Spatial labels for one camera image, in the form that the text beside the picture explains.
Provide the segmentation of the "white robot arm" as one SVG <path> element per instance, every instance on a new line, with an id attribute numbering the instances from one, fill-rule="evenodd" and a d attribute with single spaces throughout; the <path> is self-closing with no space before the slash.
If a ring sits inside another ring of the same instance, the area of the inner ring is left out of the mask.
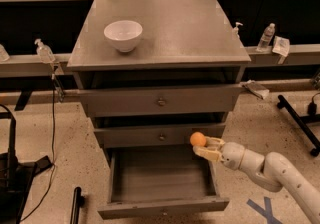
<path id="1" fill-rule="evenodd" d="M 283 155 L 266 156 L 235 142 L 195 132 L 190 137 L 193 152 L 210 162 L 220 162 L 231 170 L 245 173 L 256 185 L 279 192 L 285 188 L 312 224 L 320 224 L 320 191 Z"/>

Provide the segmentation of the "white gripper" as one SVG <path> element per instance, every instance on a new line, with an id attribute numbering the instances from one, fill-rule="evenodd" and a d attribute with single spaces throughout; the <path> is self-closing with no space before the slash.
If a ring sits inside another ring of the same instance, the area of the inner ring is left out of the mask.
<path id="1" fill-rule="evenodd" d="M 243 145 L 235 142 L 225 143 L 225 141 L 221 138 L 206 136 L 206 146 L 222 148 L 222 153 L 216 149 L 209 149 L 201 146 L 194 146 L 193 152 L 197 156 L 211 162 L 219 162 L 222 159 L 222 164 L 231 170 L 239 169 L 245 153 L 245 147 Z"/>

